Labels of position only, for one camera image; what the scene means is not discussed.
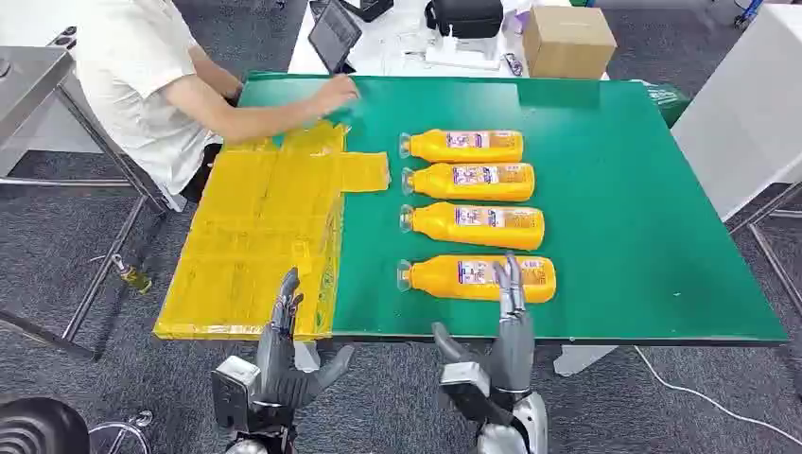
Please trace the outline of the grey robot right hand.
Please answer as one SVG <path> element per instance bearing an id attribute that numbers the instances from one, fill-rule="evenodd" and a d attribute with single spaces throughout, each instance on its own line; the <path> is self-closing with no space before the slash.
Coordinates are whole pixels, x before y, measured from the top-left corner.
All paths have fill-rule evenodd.
<path id="1" fill-rule="evenodd" d="M 510 252 L 505 253 L 505 258 L 504 265 L 493 265 L 499 285 L 499 319 L 490 354 L 479 356 L 469 352 L 453 340 L 442 323 L 433 323 L 431 329 L 435 344 L 448 363 L 477 362 L 497 390 L 527 393 L 532 381 L 533 323 L 526 308 L 520 265 Z"/>

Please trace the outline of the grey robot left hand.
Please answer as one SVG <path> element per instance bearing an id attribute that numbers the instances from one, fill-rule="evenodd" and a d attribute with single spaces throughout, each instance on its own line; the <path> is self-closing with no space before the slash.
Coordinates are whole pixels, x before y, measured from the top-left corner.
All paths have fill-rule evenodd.
<path id="1" fill-rule="evenodd" d="M 282 278 L 269 322 L 261 334 L 256 365 L 260 384 L 253 404 L 264 432 L 290 428 L 294 412 L 311 403 L 348 371 L 355 347 L 344 345 L 327 363 L 313 372 L 295 367 L 293 328 L 304 295 L 298 270 L 291 268 Z"/>

